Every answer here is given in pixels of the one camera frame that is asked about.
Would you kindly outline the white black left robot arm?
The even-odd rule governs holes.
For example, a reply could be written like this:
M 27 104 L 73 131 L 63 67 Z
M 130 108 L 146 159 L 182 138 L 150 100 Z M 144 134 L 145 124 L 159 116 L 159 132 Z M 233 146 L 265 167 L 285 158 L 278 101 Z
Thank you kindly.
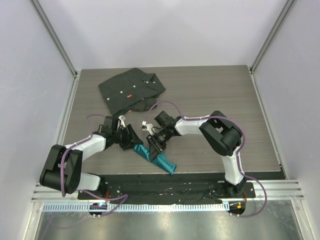
M 82 172 L 82 164 L 89 157 L 118 144 L 122 150 L 133 149 L 143 141 L 135 133 L 125 117 L 105 116 L 98 130 L 88 137 L 67 145 L 55 144 L 48 153 L 39 177 L 39 184 L 56 191 L 62 196 L 75 191 L 89 191 L 93 198 L 100 200 L 107 192 L 100 176 Z

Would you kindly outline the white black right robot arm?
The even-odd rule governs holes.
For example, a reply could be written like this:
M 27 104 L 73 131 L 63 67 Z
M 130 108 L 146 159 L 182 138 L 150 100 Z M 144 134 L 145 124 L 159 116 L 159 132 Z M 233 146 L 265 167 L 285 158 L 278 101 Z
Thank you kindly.
M 166 149 L 167 142 L 173 137 L 201 135 L 222 159 L 226 193 L 233 198 L 243 193 L 246 178 L 240 150 L 245 137 L 233 120 L 216 110 L 206 116 L 176 118 L 162 111 L 156 116 L 155 121 L 160 126 L 160 130 L 156 133 L 151 126 L 147 126 L 145 121 L 142 122 L 142 128 L 149 131 L 146 140 L 149 145 L 150 160 L 155 160 Z

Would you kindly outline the teal satin napkin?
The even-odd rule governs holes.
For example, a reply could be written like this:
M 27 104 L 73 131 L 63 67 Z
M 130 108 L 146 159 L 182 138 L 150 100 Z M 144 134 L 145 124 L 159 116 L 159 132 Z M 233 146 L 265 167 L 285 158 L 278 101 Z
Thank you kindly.
M 173 175 L 177 165 L 167 160 L 167 157 L 164 152 L 157 155 L 154 160 L 150 158 L 150 151 L 142 144 L 136 144 L 133 150 L 142 158 L 147 160 L 149 163 L 156 165 L 157 167 L 161 168 L 165 172 L 170 175 Z

